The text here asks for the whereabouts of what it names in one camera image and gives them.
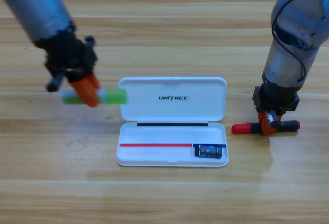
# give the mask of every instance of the red cap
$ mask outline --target red cap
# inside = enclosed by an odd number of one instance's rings
[[[251,133],[250,123],[234,125],[232,126],[232,132],[234,134],[250,134]]]

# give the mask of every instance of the wire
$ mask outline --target wire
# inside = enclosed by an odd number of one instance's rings
[[[306,70],[306,67],[304,65],[304,63],[300,60],[300,58],[298,58],[294,53],[292,53],[289,49],[287,49],[279,40],[279,38],[277,37],[276,33],[275,33],[275,28],[276,28],[276,25],[277,25],[277,20],[278,20],[278,17],[279,15],[282,13],[283,9],[289,4],[291,3],[293,0],[288,0],[279,10],[279,12],[277,13],[277,15],[275,16],[274,20],[273,20],[273,23],[272,23],[272,35],[274,37],[274,39],[277,41],[277,43],[282,47],[284,48],[288,53],[290,53],[294,58],[296,58],[296,60],[301,64],[302,68],[303,68],[303,71],[304,71],[304,74],[302,75],[302,77],[300,79],[298,79],[298,82],[301,82],[303,81],[305,78],[306,78],[306,75],[307,75],[307,70]]]

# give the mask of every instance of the gray robot arm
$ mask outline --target gray robot arm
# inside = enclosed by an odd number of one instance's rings
[[[329,0],[278,0],[272,13],[274,40],[253,100],[268,121],[295,111],[319,47],[329,37]]]
[[[85,42],[76,38],[73,19],[62,0],[4,1],[31,41],[47,53],[45,66],[53,77],[47,90],[57,91],[65,76],[86,104],[97,106],[95,42],[91,36]]]

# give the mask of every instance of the table surface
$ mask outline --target table surface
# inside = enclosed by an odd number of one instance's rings
[[[255,122],[255,86],[276,0],[64,0],[93,35],[103,88],[123,77],[220,76],[229,164],[131,168],[116,162],[118,106],[64,106],[44,90],[45,53],[0,3],[0,223],[329,223],[329,48],[284,119],[301,130],[231,133]]]

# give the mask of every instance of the case lid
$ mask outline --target case lid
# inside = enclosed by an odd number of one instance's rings
[[[220,77],[123,78],[128,103],[125,120],[138,122],[208,122],[225,115],[227,83]]]

